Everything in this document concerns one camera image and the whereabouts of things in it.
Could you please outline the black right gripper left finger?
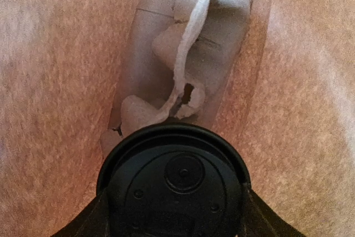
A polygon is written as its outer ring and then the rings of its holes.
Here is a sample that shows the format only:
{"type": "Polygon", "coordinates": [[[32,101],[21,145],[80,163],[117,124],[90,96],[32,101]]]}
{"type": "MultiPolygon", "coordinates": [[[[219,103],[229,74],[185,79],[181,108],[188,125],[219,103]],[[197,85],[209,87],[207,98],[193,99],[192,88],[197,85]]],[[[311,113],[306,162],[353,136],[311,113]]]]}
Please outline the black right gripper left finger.
{"type": "Polygon", "coordinates": [[[107,191],[101,191],[70,223],[53,236],[111,236],[107,191]]]}

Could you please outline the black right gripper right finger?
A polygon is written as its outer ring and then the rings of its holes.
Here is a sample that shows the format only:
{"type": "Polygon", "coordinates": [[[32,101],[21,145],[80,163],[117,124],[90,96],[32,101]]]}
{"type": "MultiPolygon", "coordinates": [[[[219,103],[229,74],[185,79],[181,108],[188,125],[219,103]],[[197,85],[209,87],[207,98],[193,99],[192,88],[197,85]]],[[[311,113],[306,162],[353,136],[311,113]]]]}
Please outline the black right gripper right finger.
{"type": "Polygon", "coordinates": [[[243,185],[241,236],[297,236],[300,231],[278,216],[250,187],[243,185]]]}

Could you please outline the black plastic cup lid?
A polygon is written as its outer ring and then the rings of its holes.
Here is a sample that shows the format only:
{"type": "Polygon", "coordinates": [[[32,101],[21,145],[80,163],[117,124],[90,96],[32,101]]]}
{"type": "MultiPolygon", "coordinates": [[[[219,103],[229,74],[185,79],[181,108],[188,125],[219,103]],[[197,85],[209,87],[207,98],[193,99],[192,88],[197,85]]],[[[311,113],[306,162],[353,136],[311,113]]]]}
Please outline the black plastic cup lid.
{"type": "Polygon", "coordinates": [[[108,195],[111,236],[236,236],[250,183],[231,144],[175,123],[124,138],[106,157],[97,192],[108,195]]]}

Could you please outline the brown paper takeout bag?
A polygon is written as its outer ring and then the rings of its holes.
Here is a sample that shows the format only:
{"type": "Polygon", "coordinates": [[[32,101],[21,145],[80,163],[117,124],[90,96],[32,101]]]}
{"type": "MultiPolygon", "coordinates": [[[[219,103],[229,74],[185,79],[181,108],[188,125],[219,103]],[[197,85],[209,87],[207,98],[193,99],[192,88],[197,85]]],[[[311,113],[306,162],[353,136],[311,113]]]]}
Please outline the brown paper takeout bag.
{"type": "MultiPolygon", "coordinates": [[[[138,0],[1,0],[1,235],[94,197],[138,0]]],[[[354,0],[253,0],[212,130],[307,236],[354,235],[354,0]]]]}

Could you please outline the brown cardboard cup carrier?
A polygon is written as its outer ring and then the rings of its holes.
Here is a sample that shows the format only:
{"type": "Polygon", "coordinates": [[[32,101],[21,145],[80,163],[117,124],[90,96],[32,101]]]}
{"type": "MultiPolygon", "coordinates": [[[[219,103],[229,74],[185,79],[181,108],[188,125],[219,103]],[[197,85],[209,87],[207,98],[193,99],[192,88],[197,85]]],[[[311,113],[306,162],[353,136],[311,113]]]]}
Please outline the brown cardboard cup carrier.
{"type": "Polygon", "coordinates": [[[100,137],[104,156],[148,125],[212,125],[251,6],[252,0],[139,0],[100,137]]]}

